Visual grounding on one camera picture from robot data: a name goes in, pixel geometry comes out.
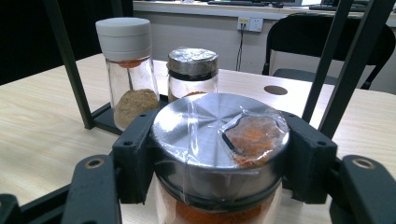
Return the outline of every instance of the electrical outlet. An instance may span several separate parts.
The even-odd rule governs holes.
[[[237,30],[242,30],[242,28],[243,28],[246,31],[249,28],[249,24],[250,24],[250,18],[239,17],[236,29]]]
[[[248,30],[252,32],[261,32],[262,31],[262,23],[263,19],[250,19]]]

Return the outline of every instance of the silver lid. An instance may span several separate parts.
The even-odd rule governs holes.
[[[217,74],[219,55],[207,49],[175,49],[168,55],[168,69],[185,76]]]
[[[273,139],[274,147],[265,163],[260,162],[266,156],[261,154],[255,156],[258,162],[254,159],[243,165],[224,134],[250,116],[274,120],[279,136]],[[289,128],[278,111],[259,101],[225,93],[185,97],[162,109],[151,129],[160,151],[156,174],[163,186],[186,204],[204,200],[219,210],[219,203],[227,203],[227,207],[246,198],[257,202],[255,196],[268,196],[283,175],[281,158]]]

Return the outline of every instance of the screw hole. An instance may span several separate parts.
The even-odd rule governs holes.
[[[94,169],[94,168],[97,168],[97,167],[103,165],[104,163],[105,163],[105,161],[103,159],[95,158],[95,159],[92,159],[90,161],[87,161],[85,163],[85,168]]]
[[[375,169],[375,165],[372,162],[367,161],[365,159],[354,159],[352,162],[363,169],[368,169],[368,170]]]
[[[325,142],[318,141],[318,145],[321,145],[321,146],[326,146],[327,144],[326,144]]]
[[[131,144],[133,144],[134,142],[132,142],[132,141],[128,141],[128,142],[124,142],[123,144],[126,146],[126,147],[128,147],[128,146],[130,146]]]

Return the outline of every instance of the glass jar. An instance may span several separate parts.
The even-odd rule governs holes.
[[[160,223],[273,223],[289,128],[268,105],[208,93],[164,107],[151,126]]]
[[[106,58],[114,124],[124,131],[139,114],[160,105],[150,23],[138,18],[113,18],[98,21],[96,30]]]
[[[168,55],[168,100],[218,91],[218,57],[207,49],[175,49]]]
[[[161,224],[271,224],[275,222],[280,206],[282,185],[260,204],[232,212],[213,212],[194,208],[172,197],[157,178],[155,200],[157,216]]]

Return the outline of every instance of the metal rod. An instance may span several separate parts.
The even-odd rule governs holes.
[[[47,10],[47,15],[49,16],[49,22],[51,24],[53,34],[55,35],[56,42],[58,43],[59,51],[61,52],[62,59],[64,61],[64,67],[66,68],[73,93],[76,97],[82,121],[84,122],[85,128],[91,129],[94,127],[91,110],[84,92],[84,87],[82,86],[76,65],[76,59],[64,26],[64,19],[62,18],[62,12],[59,8],[58,1],[43,0],[43,2]]]
[[[395,0],[372,0],[361,19],[358,31],[352,42],[346,62],[334,87],[319,130],[332,138],[344,115],[361,73],[375,46],[375,42],[387,22]]]
[[[349,13],[350,7],[352,6],[352,2],[352,0],[340,1],[334,15],[334,19],[332,20],[332,27],[330,28],[329,34],[327,36],[315,80],[312,83],[302,116],[302,119],[308,123],[311,121],[312,115],[314,114],[315,106],[318,102],[318,98],[323,87],[324,80],[329,71],[330,64],[332,63],[333,55],[337,49],[338,40],[340,39],[344,25],[347,21],[347,15]]]

